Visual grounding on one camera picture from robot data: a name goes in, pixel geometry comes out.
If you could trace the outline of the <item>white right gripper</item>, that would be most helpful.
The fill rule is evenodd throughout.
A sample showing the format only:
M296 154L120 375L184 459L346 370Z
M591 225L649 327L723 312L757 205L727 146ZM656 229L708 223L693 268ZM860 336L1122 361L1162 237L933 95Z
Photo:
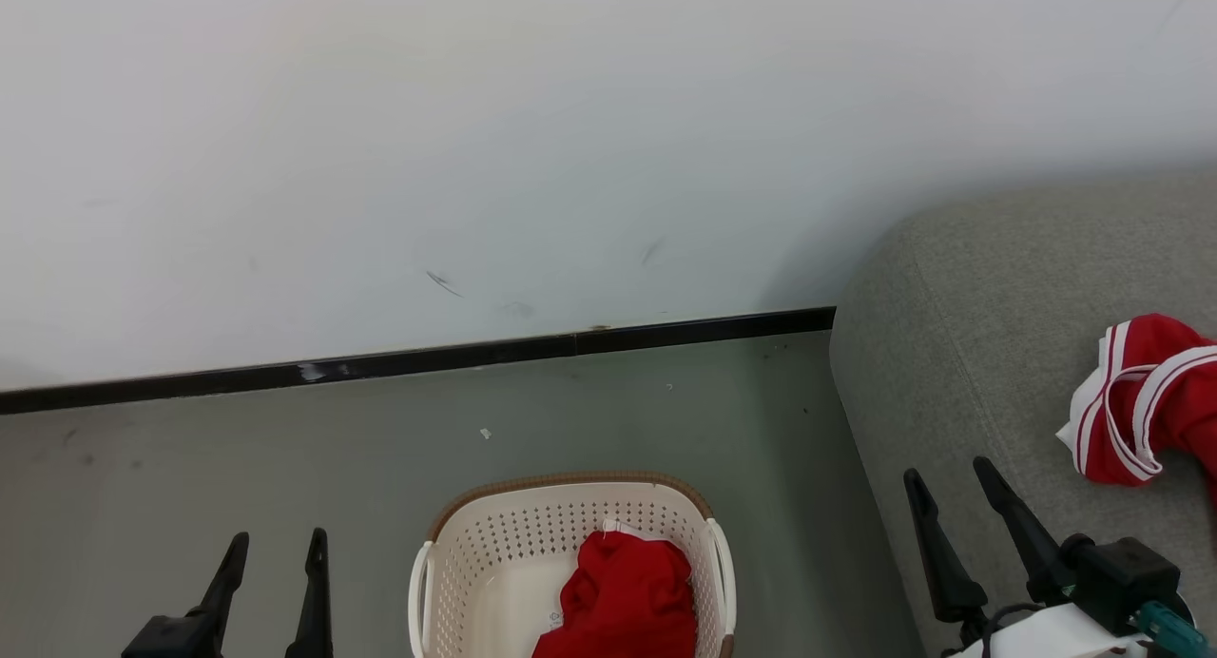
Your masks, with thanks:
M988 619L985 589L961 566L957 550L940 527L940 508L916 469L903 476L918 553L930 594L933 615L946 624L985 624L991 628L988 657L1148 657L1149 639L1140 632L1142 604L1129 615L1129 635L1109 632L1069 602L1076 584L1073 570L1060 557L1060 545L1023 499L987 457L974 459L974 471L988 505L1002 516L1013 538L1017 558L1027 574L1026 589L1032 602L996 611Z

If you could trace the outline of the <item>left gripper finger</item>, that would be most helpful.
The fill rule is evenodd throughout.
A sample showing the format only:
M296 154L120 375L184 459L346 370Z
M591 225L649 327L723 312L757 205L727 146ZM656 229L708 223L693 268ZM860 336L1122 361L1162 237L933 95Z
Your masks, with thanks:
M226 553L221 558L221 564L215 570L200 606L194 608L194 615L213 615L219 623L226 623L231 608L232 597L243 579L247 553L249 549L249 533L239 532L232 536Z
M329 577L329 538L323 528L312 532L304 562L307 589L301 603L299 628L285 656L333 657L332 611Z

